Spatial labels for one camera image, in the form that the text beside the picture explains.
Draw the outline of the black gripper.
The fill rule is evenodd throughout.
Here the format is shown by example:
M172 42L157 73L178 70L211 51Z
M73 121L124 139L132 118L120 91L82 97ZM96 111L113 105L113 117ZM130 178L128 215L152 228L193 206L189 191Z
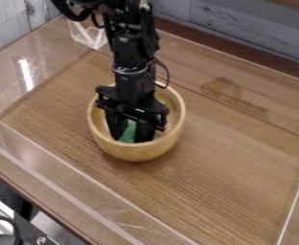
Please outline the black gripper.
M110 137L118 140L126 129L126 118L120 114L128 107L138 107L146 100L156 99L156 88L165 89L156 81L156 66L149 65L142 70L124 72L113 69L112 85L98 85L96 106L104 110ZM150 142L156 127L146 121L138 121L134 127L134 141Z

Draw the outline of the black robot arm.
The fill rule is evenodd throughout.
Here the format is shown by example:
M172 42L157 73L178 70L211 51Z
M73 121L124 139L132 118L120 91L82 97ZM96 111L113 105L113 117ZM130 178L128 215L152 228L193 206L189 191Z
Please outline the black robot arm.
M114 83L97 86L97 107L104 110L110 137L118 139L134 123L134 141L150 142L165 130L168 108L154 97L154 57L160 36L154 28L150 0L50 0L74 22L90 19L104 30L112 51Z

